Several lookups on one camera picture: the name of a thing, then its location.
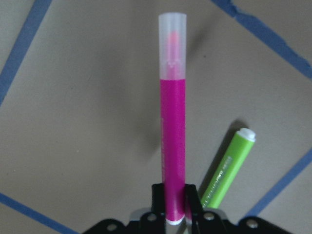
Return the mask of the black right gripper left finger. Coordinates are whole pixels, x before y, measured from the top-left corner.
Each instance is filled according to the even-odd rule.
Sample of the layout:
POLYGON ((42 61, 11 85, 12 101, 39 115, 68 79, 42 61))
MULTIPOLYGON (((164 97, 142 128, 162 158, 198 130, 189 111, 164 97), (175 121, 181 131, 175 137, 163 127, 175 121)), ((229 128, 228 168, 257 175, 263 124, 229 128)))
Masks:
POLYGON ((164 184, 158 183, 152 185, 152 206, 151 211, 166 217, 164 184))

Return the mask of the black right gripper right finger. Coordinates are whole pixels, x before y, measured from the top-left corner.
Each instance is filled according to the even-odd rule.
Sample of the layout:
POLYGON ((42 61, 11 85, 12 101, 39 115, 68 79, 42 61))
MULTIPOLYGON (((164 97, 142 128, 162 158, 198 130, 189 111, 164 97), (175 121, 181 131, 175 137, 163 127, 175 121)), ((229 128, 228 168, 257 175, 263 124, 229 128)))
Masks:
POLYGON ((197 193, 196 186, 193 184, 185 185, 185 222, 187 234, 199 233, 199 217, 202 214, 202 206, 197 193))

